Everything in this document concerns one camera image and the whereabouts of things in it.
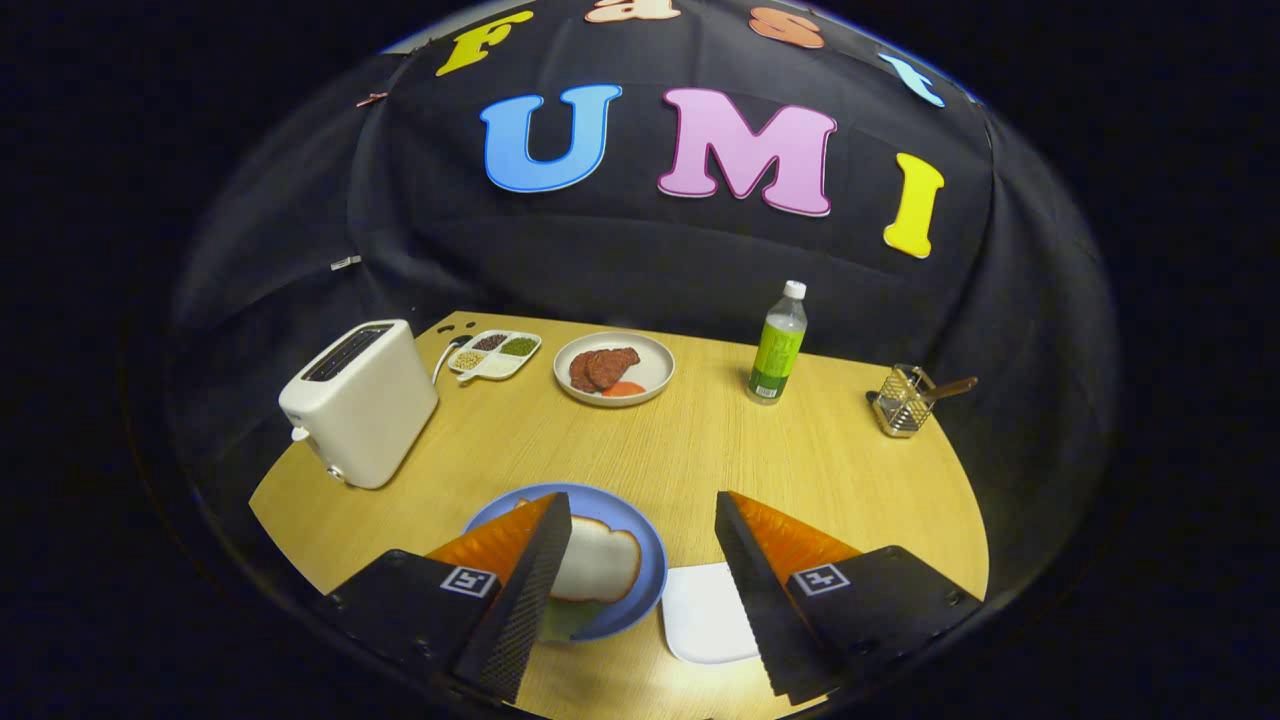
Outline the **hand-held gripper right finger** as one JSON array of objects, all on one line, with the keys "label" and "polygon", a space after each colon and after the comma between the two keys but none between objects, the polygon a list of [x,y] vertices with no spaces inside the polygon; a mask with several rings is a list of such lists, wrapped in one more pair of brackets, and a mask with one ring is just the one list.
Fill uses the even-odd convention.
[{"label": "hand-held gripper right finger", "polygon": [[733,491],[716,537],[771,688],[792,705],[879,684],[982,602],[897,544],[860,551]]}]

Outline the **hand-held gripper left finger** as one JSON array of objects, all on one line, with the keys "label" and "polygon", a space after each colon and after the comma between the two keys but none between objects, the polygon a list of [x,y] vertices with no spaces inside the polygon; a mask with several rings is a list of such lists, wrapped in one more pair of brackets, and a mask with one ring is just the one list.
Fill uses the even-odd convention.
[{"label": "hand-held gripper left finger", "polygon": [[513,703],[571,529],[567,493],[545,495],[430,553],[387,551],[320,615],[416,680]]}]

